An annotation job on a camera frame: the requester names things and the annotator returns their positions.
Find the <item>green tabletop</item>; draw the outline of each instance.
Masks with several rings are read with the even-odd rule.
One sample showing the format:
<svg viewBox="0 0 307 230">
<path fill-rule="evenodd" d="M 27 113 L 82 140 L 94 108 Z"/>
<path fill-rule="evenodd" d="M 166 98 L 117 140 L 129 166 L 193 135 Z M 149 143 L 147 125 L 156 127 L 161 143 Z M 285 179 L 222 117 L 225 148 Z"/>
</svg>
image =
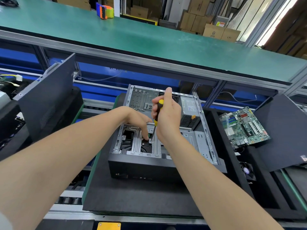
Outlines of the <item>green tabletop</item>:
<svg viewBox="0 0 307 230">
<path fill-rule="evenodd" d="M 102 20 L 94 11 L 50 1 L 17 1 L 19 8 L 0 6 L 0 26 L 279 81 L 289 81 L 306 63 L 124 18 Z"/>
</svg>

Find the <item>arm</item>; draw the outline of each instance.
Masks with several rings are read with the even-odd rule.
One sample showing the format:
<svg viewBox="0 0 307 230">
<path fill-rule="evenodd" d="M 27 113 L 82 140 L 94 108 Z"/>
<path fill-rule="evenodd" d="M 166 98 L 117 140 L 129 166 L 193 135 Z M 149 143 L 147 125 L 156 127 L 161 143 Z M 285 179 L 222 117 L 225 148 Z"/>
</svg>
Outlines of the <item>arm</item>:
<svg viewBox="0 0 307 230">
<path fill-rule="evenodd" d="M 172 100 L 171 88 L 153 100 L 152 117 L 159 99 L 164 105 L 158 117 L 157 135 L 210 229 L 283 228 L 246 192 L 208 162 L 180 134 L 181 107 Z"/>
<path fill-rule="evenodd" d="M 1 161 L 0 213 L 14 230 L 35 229 L 120 124 L 140 127 L 148 139 L 146 123 L 151 121 L 132 108 L 119 107 L 61 129 Z"/>
</svg>

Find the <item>open computer chassis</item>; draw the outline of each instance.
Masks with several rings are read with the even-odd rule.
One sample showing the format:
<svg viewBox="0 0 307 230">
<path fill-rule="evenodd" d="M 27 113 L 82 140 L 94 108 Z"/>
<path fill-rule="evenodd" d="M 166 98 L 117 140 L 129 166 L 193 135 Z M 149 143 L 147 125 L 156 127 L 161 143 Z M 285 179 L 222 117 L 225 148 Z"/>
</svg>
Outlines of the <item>open computer chassis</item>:
<svg viewBox="0 0 307 230">
<path fill-rule="evenodd" d="M 152 99 L 163 94 L 164 90 L 129 85 L 123 105 L 150 117 Z M 182 137 L 186 138 L 205 159 L 226 173 L 224 160 L 218 158 L 198 99 L 193 95 L 177 92 L 173 92 L 173 99 L 182 108 L 180 123 Z M 182 182 L 174 162 L 158 140 L 156 133 L 152 136 L 154 124 L 148 123 L 147 129 L 149 141 L 142 138 L 140 128 L 126 124 L 119 127 L 114 134 L 108 159 L 111 176 Z"/>
</svg>

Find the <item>green circuit board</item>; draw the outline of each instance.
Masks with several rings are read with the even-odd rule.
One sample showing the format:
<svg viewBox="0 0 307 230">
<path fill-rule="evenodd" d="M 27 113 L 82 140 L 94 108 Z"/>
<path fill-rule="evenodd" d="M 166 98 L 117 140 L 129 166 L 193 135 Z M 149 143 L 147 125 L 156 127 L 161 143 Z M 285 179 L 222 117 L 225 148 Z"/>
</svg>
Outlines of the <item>green circuit board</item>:
<svg viewBox="0 0 307 230">
<path fill-rule="evenodd" d="M 233 149 L 270 139 L 248 106 L 236 112 L 222 114 L 220 120 Z"/>
</svg>

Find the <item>forearm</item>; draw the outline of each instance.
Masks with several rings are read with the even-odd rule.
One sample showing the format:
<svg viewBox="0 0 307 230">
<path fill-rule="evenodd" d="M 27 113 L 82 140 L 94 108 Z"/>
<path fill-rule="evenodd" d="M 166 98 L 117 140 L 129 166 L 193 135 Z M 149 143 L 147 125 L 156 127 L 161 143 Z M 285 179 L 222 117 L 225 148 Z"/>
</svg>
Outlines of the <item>forearm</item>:
<svg viewBox="0 0 307 230">
<path fill-rule="evenodd" d="M 282 229 L 246 192 L 208 162 L 180 134 L 165 144 L 193 200 L 212 230 Z"/>
<path fill-rule="evenodd" d="M 38 224 L 125 117 L 122 109 L 117 108 L 83 120 L 0 162 L 0 174 L 5 174 L 0 177 L 0 212 L 17 224 L 26 223 L 29 218 L 26 213 L 31 213 Z"/>
</svg>

